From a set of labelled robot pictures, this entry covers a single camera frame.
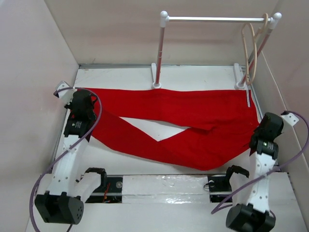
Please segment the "red trousers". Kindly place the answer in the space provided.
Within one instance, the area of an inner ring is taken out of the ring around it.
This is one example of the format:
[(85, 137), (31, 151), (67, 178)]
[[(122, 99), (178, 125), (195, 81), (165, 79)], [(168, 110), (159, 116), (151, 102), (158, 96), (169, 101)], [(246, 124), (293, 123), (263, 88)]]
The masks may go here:
[[(258, 126), (244, 90), (94, 89), (100, 120), (93, 137), (112, 150), (202, 171), (218, 168), (249, 148)], [(155, 120), (184, 127), (157, 141), (126, 121)]]

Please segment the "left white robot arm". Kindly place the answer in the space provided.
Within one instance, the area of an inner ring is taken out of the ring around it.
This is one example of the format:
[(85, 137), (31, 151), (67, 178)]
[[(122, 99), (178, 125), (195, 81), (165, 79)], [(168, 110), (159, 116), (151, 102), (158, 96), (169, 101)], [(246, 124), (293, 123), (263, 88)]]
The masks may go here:
[(101, 117), (101, 113), (94, 112), (95, 103), (100, 103), (100, 99), (84, 88), (66, 87), (57, 90), (55, 95), (68, 96), (65, 108), (70, 114), (63, 132), (62, 152), (52, 166), (50, 185), (43, 194), (37, 194), (34, 204), (45, 223), (77, 225), (91, 193), (104, 191), (108, 184), (103, 168), (88, 168), (84, 174), (79, 172), (82, 155)]

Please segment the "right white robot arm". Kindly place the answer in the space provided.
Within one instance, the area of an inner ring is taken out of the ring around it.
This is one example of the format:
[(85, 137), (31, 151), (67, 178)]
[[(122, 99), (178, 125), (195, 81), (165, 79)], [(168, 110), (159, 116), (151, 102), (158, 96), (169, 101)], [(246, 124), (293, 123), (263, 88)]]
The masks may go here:
[(281, 135), (283, 119), (274, 113), (265, 113), (249, 142), (249, 167), (223, 178), (224, 187), (240, 191), (232, 196), (225, 225), (236, 232), (269, 232), (276, 223), (269, 207), (268, 172), (278, 158), (279, 146), (274, 141)]

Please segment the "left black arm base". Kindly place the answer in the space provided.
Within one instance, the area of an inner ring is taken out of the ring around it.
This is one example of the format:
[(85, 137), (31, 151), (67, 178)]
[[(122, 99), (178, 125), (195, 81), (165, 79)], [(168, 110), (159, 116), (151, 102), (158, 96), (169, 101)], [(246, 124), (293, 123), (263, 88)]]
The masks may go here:
[(123, 176), (108, 175), (105, 186), (99, 186), (86, 203), (122, 203)]

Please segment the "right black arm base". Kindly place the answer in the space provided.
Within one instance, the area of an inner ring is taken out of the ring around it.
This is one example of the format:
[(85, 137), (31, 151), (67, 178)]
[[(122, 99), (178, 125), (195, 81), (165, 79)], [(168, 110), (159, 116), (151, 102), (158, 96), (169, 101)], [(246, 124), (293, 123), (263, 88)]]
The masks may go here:
[(209, 192), (211, 203), (221, 202), (232, 192), (231, 186), (224, 175), (208, 176), (207, 183), (203, 188)]

